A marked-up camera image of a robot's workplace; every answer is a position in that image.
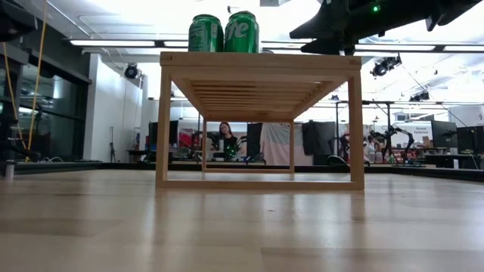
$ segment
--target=sprite can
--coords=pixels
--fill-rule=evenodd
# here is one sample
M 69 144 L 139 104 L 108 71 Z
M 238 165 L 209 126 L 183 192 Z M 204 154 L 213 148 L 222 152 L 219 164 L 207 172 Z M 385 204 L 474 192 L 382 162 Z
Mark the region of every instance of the sprite can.
M 259 53 L 259 24 L 249 11 L 232 14 L 225 27 L 225 52 Z
M 223 52 L 224 33 L 220 20 L 212 15 L 194 17 L 188 34 L 188 51 Z

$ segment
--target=ceiling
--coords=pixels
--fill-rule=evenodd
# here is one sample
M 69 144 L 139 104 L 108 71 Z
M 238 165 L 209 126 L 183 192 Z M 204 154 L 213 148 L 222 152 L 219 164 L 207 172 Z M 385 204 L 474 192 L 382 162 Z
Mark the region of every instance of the ceiling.
M 18 0 L 27 10 L 42 16 L 41 0 Z M 289 31 L 310 19 L 319 9 L 317 0 L 291 0 L 276 8 L 261 8 L 259 0 L 49 0 L 48 23 L 72 39 L 187 39 L 193 16 L 216 15 L 225 25 L 227 7 L 232 11 L 252 11 L 259 22 L 261 40 L 290 41 Z M 484 2 L 445 27 L 427 32 L 420 21 L 391 30 L 382 38 L 365 42 L 465 42 L 484 43 Z M 128 62 L 157 62 L 160 49 L 110 49 L 108 62 L 122 66 Z M 484 81 L 482 54 L 402 54 L 403 66 L 374 79 L 370 71 L 373 61 L 362 69 L 365 99 L 408 100 L 422 88 L 435 100 L 480 100 L 484 91 L 462 95 L 459 86 L 481 85 Z M 340 99 L 345 97 L 341 88 Z

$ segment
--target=woman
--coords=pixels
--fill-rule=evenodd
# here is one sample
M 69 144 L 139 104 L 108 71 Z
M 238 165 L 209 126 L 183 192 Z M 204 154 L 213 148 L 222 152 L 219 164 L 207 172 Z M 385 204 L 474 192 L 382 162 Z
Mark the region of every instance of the woman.
M 224 141 L 224 153 L 227 153 L 228 149 L 234 149 L 237 145 L 237 137 L 232 134 L 230 125 L 227 122 L 221 122 L 219 125 L 220 140 Z

